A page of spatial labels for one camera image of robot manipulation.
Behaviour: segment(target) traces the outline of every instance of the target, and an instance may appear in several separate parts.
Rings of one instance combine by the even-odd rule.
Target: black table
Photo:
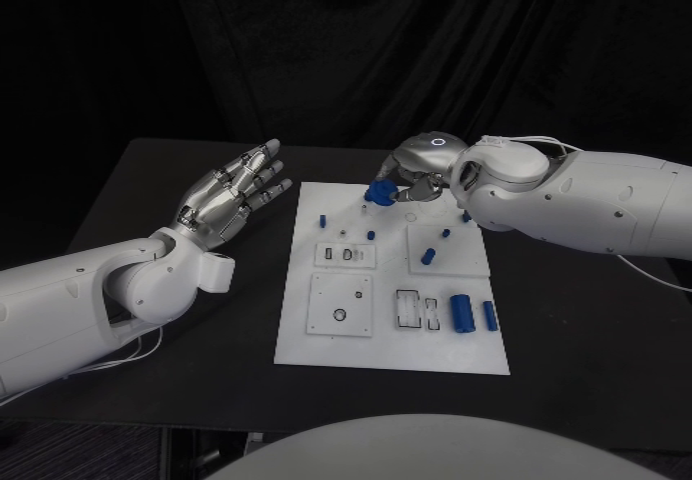
[[[71,250],[146,237],[167,226],[192,182],[251,147],[134,141]],[[365,416],[453,413],[604,448],[692,450],[685,295],[614,257],[516,232],[483,232],[510,376],[274,365],[300,182],[368,183],[385,154],[283,147],[281,176],[294,188],[219,248],[238,262],[231,292],[201,292],[150,357],[56,381],[0,415],[297,432]],[[637,262],[675,281],[663,260]]]

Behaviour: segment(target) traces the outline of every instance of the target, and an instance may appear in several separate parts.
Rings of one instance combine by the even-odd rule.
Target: blue block
[[[473,321],[472,299],[469,295],[454,295],[450,297],[451,318],[454,319],[454,331],[457,333],[470,333],[476,331]]]
[[[363,198],[368,202],[375,202],[378,205],[389,207],[389,205],[394,205],[395,203],[389,198],[389,195],[398,191],[397,184],[385,178],[382,181],[371,183],[371,188],[365,192]]]
[[[435,249],[434,248],[428,248],[425,250],[425,255],[423,256],[421,258],[421,263],[424,265],[430,265],[430,262],[433,261],[433,258],[435,257]]]
[[[495,318],[493,302],[490,302],[490,301],[483,302],[483,311],[486,312],[487,329],[492,332],[496,332],[497,331],[497,319]]]

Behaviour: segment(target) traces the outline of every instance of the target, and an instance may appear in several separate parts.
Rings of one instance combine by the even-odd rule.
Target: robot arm
[[[440,176],[489,230],[516,229],[594,253],[692,260],[692,168],[574,147],[548,158],[522,143],[534,141],[559,144],[548,137],[486,136],[467,147],[448,134],[423,133],[394,150],[376,181],[398,166],[415,184],[391,199],[427,201],[438,196],[430,175]]]
[[[291,186],[271,140],[193,185],[172,225],[150,238],[0,272],[0,397],[69,374],[179,318],[198,288],[228,291],[235,262],[209,250]],[[104,291],[131,314],[111,323]]]

